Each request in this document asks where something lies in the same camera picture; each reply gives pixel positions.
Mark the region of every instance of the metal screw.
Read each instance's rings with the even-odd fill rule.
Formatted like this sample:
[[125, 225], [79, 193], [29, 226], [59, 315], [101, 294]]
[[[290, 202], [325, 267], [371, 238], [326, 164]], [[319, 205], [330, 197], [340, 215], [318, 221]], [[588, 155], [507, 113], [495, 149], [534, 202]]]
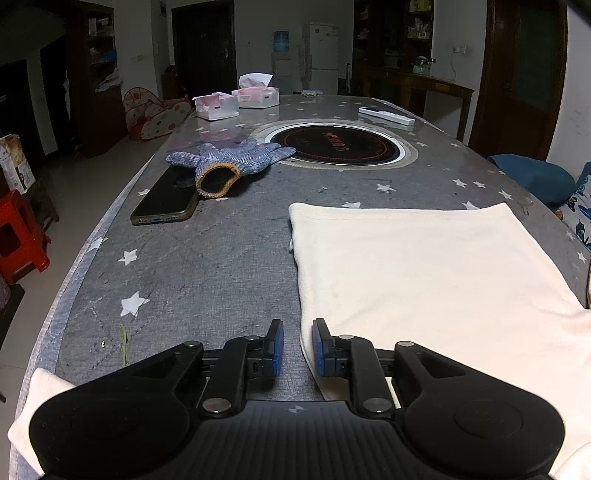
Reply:
[[213, 397], [203, 402], [203, 409], [211, 413], [223, 413], [230, 410], [232, 404], [225, 398]]
[[385, 398], [368, 398], [363, 402], [363, 407], [373, 413], [382, 413], [392, 408], [392, 402]]

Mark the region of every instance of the tiled floor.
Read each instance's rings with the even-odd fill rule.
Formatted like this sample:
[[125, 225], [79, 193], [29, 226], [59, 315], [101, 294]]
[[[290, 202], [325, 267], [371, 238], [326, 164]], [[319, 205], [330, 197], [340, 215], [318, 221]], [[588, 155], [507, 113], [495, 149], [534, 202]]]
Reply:
[[6, 404], [0, 404], [0, 479], [8, 478], [6, 433], [14, 420], [22, 378], [57, 290], [103, 214], [164, 140], [140, 143], [125, 139], [105, 155], [62, 159], [43, 174], [60, 221], [47, 231], [51, 237], [49, 268], [43, 273], [34, 270], [19, 281], [25, 297], [0, 349], [0, 391], [7, 398]]

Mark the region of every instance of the black smartphone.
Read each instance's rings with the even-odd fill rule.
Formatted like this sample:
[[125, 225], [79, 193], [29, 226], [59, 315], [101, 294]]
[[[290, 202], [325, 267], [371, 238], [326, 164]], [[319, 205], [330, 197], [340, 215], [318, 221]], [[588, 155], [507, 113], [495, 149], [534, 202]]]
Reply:
[[191, 218], [198, 203], [195, 171], [171, 165], [131, 214], [131, 223], [182, 222]]

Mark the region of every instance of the white refrigerator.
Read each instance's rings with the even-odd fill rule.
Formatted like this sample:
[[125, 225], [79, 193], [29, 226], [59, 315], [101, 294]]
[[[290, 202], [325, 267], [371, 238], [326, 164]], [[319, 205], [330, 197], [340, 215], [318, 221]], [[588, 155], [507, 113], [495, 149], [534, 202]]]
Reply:
[[302, 88], [336, 95], [339, 84], [339, 27], [306, 23], [303, 26], [302, 39]]

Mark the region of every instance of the blue gray glove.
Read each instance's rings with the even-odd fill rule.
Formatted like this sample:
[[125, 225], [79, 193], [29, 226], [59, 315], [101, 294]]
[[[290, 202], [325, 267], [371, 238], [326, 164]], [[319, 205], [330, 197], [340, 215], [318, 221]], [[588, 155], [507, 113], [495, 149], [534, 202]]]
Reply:
[[296, 149], [293, 147], [281, 147], [278, 143], [257, 144], [253, 138], [247, 138], [237, 147], [221, 149], [206, 143], [199, 147], [197, 155], [175, 152], [166, 161], [194, 168], [197, 191], [206, 198], [220, 198], [240, 177], [259, 173], [294, 153]]

